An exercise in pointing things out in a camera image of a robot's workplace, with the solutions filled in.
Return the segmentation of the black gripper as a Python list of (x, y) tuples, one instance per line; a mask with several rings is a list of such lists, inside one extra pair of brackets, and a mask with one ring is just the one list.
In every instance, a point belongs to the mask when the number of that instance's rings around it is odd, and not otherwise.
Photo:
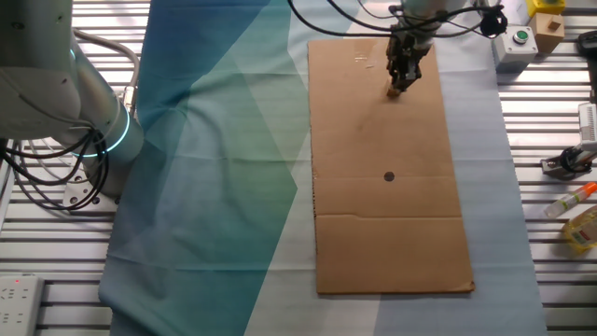
[[(411, 33), (391, 33), (386, 49), (391, 87), (406, 91), (421, 77), (419, 62), (432, 47), (432, 38)], [(399, 70), (398, 62), (406, 62)]]

